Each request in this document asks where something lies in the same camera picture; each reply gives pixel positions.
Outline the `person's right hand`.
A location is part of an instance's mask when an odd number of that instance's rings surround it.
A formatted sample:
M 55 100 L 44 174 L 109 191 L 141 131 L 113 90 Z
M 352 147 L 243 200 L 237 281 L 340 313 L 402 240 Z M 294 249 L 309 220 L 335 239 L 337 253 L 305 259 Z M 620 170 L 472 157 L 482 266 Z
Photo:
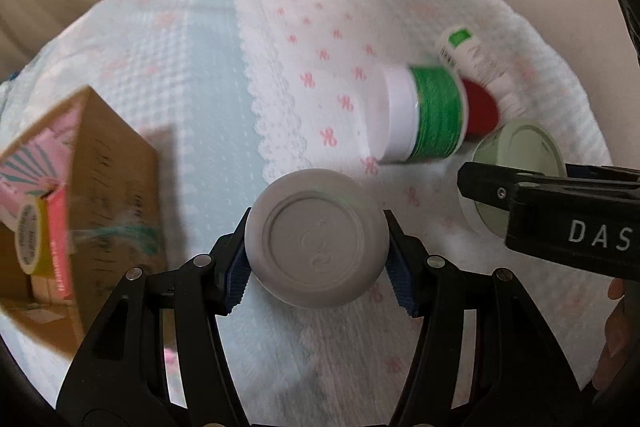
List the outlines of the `person's right hand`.
M 616 301 L 616 307 L 605 321 L 605 345 L 600 355 L 598 366 L 592 377 L 593 387 L 597 391 L 604 390 L 625 365 L 628 359 L 628 343 L 630 326 L 625 313 L 625 283 L 614 279 L 608 288 L 608 298 Z

